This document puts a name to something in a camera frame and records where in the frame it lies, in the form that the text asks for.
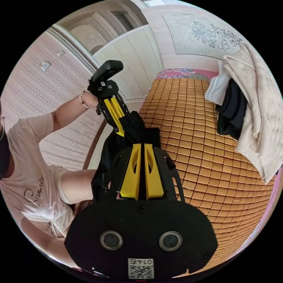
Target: white cloth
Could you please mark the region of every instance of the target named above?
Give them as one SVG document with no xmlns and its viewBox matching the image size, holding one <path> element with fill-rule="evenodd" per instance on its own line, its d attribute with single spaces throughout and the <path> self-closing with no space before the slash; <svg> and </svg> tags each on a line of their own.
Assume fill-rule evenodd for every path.
<svg viewBox="0 0 283 283">
<path fill-rule="evenodd" d="M 283 99 L 262 57 L 244 44 L 224 57 L 224 68 L 248 101 L 236 150 L 256 167 L 265 184 L 283 164 Z"/>
<path fill-rule="evenodd" d="M 11 177 L 0 180 L 8 209 L 21 228 L 24 217 L 52 221 L 64 232 L 74 219 L 71 207 L 60 197 L 56 184 L 66 169 L 48 166 L 39 142 L 53 131 L 51 114 L 20 119 L 7 133 L 15 168 Z"/>
<path fill-rule="evenodd" d="M 219 74 L 217 77 L 213 77 L 210 80 L 209 87 L 204 97 L 208 101 L 211 101 L 217 105 L 222 105 L 231 76 L 228 73 L 228 71 L 224 69 L 223 61 L 219 61 L 218 66 L 219 66 Z"/>
</svg>

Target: face mask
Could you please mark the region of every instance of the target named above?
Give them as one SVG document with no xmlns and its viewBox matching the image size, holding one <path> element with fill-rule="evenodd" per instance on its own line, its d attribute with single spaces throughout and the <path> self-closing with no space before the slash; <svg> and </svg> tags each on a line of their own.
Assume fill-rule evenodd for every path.
<svg viewBox="0 0 283 283">
<path fill-rule="evenodd" d="M 0 140 L 0 179 L 2 179 L 8 171 L 10 164 L 10 149 L 6 133 Z"/>
</svg>

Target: door frame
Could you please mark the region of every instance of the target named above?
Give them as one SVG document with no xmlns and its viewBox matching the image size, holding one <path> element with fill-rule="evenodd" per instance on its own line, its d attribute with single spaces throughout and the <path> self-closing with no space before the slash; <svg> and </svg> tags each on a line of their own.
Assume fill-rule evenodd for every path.
<svg viewBox="0 0 283 283">
<path fill-rule="evenodd" d="M 61 25 L 53 24 L 47 32 L 64 44 L 92 73 L 98 70 L 100 64 L 92 57 L 86 47 L 67 29 Z"/>
</svg>

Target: woven mat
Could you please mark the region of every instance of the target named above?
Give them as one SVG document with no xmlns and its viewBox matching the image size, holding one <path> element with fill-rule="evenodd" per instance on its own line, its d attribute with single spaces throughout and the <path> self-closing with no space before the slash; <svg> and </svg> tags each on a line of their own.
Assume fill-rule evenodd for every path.
<svg viewBox="0 0 283 283">
<path fill-rule="evenodd" d="M 237 142 L 217 134 L 215 106 L 204 100 L 207 88 L 206 80 L 156 79 L 140 110 L 147 127 L 160 128 L 162 149 L 175 161 L 186 202 L 208 216 L 216 233 L 218 249 L 200 271 L 241 247 L 264 214 L 274 184 L 272 178 L 264 185 L 235 151 Z"/>
</svg>

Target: electrical outlet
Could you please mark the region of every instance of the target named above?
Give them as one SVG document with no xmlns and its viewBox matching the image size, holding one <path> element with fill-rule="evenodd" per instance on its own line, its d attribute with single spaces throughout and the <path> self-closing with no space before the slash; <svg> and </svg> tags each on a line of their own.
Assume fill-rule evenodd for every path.
<svg viewBox="0 0 283 283">
<path fill-rule="evenodd" d="M 50 67 L 50 64 L 48 62 L 42 61 L 41 62 L 41 68 L 46 71 Z"/>
</svg>

